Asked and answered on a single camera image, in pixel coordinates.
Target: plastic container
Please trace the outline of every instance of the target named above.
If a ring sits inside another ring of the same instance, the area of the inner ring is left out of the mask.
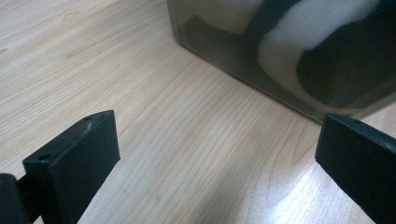
[[[393,1],[167,2],[180,44],[319,122],[396,98]]]

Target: small hole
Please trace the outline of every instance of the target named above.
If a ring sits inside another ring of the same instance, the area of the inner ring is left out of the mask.
[[[49,158],[51,157],[51,154],[44,154],[38,157],[39,161],[48,161]]]

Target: light wood surface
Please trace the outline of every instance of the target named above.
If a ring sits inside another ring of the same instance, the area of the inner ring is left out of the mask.
[[[80,223],[371,223],[320,126],[176,43],[164,0],[0,3],[0,172],[114,109],[121,160]],[[365,121],[396,135],[396,106]]]

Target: wood grain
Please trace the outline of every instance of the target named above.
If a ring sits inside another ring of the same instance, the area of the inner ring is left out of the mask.
[[[320,126],[183,49],[164,0],[0,3],[0,171],[114,109],[121,161],[80,223],[371,223]],[[365,121],[396,135],[396,106]]]

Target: black plastic piece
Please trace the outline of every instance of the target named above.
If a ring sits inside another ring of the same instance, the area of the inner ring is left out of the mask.
[[[316,160],[376,223],[396,223],[396,139],[348,117],[328,114]]]
[[[38,216],[45,223],[77,223],[119,159],[114,112],[81,119],[23,160],[26,175],[18,185],[9,180],[2,188],[10,177],[0,175],[0,199],[15,195],[0,200],[0,223]]]

